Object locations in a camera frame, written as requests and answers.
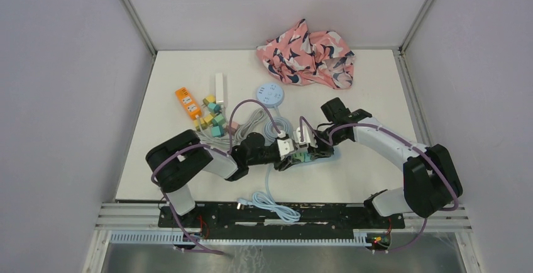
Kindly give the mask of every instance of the patterned fabric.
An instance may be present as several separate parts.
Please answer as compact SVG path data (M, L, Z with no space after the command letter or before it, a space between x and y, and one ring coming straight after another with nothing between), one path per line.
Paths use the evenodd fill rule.
M333 89L349 89L353 83L355 54L346 42L333 31L309 33L304 19L258 47L256 55L283 83L316 82Z

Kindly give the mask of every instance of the gray floor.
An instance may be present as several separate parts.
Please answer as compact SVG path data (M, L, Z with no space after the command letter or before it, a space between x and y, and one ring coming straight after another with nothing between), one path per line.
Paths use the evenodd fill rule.
M394 234L393 247L413 235ZM358 247L218 246L225 256L182 253L168 245L112 244L103 272L466 272L453 234L424 235L407 250L372 255Z

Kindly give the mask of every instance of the white table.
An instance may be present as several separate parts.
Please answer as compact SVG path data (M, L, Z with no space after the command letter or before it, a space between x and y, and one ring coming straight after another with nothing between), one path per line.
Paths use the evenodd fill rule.
M293 126L300 115L316 126L327 122L320 106L340 97L350 110L363 108L389 128L415 139L392 51L354 50L354 53L356 62L351 89L336 91L319 84L304 87L282 84L285 100L279 107L281 114ZM228 116L237 103L253 99L261 84L276 81L251 50L159 52L116 199L159 200L162 197L150 182L146 153L194 127L174 92L186 87L201 103L208 94L214 94L214 74L218 72L226 76ZM243 105L235 114L235 120L245 121L257 107L252 103ZM338 149L340 158L337 161L273 171L270 175L273 197L277 201L360 203L382 189L402 186L401 171L376 152L353 142L344 142ZM249 199L253 192L265 190L265 172L265 165L252 166L249 174L236 182L201 172L189 182L189 187L197 201Z

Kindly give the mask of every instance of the colorful block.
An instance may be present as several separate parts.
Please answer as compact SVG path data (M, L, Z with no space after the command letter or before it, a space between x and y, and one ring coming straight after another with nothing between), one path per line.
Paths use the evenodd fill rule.
M215 99L215 96L209 95L205 97L204 100L202 100L202 102L207 106L209 105L209 103L216 103L216 99Z
M215 118L215 115L214 114L209 114L207 116L204 117L204 120L206 121L206 123L208 125L213 125L213 119Z
M214 137L214 138L220 138L224 135L224 130L222 129L221 126L213 126L211 128L211 135Z
M220 105L218 105L218 104L209 103L209 104L207 105L207 109L208 109L212 114L218 114L218 113L220 113Z
M194 128L196 128L197 131L200 131L200 126L203 130L207 128L207 123L203 118L200 118L200 123L198 124L198 119L194 120Z
M218 114L215 118L213 118L212 122L214 126L224 126L226 119L222 114Z
M235 122L235 121L232 121L231 122L231 125L226 125L226 127L224 128L227 132L229 132L231 130L231 133L236 133L237 132L237 129L239 129L239 123Z

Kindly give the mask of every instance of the teal block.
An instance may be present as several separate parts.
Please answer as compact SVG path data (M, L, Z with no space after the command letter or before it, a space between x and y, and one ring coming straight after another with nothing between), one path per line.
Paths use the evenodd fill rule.
M221 126L213 126L211 128L211 135L214 138L220 138L224 135L224 129Z
M209 104L207 105L207 109L208 109L212 114L218 114L218 113L220 113L220 105L218 105L218 104L209 103Z
M224 126L226 119L224 118L223 115L218 114L215 118L213 118L212 122L213 122L213 125Z

